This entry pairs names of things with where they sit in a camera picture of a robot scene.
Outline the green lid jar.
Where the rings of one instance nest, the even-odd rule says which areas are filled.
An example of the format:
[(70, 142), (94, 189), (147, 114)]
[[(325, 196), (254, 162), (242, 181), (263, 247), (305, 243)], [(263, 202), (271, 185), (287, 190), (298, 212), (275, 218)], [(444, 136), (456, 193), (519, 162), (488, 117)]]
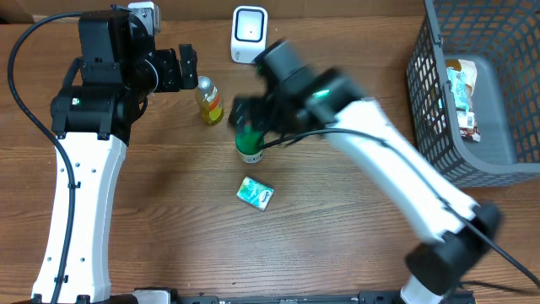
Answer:
[(242, 161), (247, 164), (255, 164), (262, 159), (263, 145), (262, 133), (251, 126), (245, 126), (235, 135), (235, 147)]

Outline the yellow liquid bottle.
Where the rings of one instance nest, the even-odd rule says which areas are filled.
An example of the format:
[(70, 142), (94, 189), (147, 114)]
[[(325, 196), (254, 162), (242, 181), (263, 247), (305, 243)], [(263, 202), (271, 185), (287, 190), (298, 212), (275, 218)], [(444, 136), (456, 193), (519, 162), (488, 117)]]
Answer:
[(224, 116), (223, 104), (217, 87), (209, 77), (198, 77), (195, 99), (199, 106), (202, 119), (207, 125), (213, 126), (221, 122)]

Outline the teal tissue pack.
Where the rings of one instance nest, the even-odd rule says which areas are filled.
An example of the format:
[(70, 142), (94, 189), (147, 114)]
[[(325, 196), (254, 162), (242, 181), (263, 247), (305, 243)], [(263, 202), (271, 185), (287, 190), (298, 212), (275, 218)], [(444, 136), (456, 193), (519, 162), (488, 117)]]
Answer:
[(274, 190), (271, 187), (253, 180), (248, 176), (243, 179), (236, 193), (238, 199), (261, 211), (267, 208), (273, 195)]

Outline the brown snack packet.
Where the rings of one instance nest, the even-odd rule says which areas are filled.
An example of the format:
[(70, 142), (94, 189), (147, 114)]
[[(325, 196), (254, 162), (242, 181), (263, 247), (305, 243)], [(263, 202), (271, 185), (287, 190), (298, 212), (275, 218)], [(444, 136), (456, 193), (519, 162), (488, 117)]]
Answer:
[(464, 112), (472, 111), (472, 96), (478, 76), (476, 64), (465, 59), (448, 59), (445, 65), (456, 109)]

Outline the white barcode snack packet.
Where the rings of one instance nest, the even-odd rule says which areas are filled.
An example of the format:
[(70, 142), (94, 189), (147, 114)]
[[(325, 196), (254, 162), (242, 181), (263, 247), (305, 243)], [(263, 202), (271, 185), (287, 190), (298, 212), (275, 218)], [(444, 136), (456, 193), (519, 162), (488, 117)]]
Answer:
[(479, 143), (481, 134), (478, 131), (475, 114), (472, 111), (458, 111), (456, 115), (461, 138), (469, 142)]

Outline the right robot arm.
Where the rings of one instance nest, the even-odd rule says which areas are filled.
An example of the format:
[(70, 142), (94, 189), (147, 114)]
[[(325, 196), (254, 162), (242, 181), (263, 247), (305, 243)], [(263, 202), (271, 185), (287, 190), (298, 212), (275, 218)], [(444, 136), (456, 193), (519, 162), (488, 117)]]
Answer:
[(288, 41), (254, 58), (263, 95), (235, 97), (229, 123), (238, 134), (267, 133), (283, 144), (321, 135), (354, 161), (407, 218), (419, 243), (405, 257), (411, 274), (402, 303), (442, 303), (461, 278), (494, 248), (502, 214), (444, 178), (393, 126), (376, 99), (345, 73), (315, 73)]

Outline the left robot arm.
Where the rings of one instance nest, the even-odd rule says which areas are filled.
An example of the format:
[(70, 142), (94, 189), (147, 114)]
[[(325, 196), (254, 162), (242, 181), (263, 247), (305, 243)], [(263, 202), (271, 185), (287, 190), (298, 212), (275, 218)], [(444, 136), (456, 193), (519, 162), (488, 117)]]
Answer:
[(159, 7), (152, 2), (78, 13), (81, 56), (51, 101), (44, 134), (57, 156), (57, 181), (44, 260), (32, 303), (176, 303), (175, 289), (113, 295), (108, 249), (117, 178), (132, 125), (155, 93), (197, 87), (189, 44), (157, 49)]

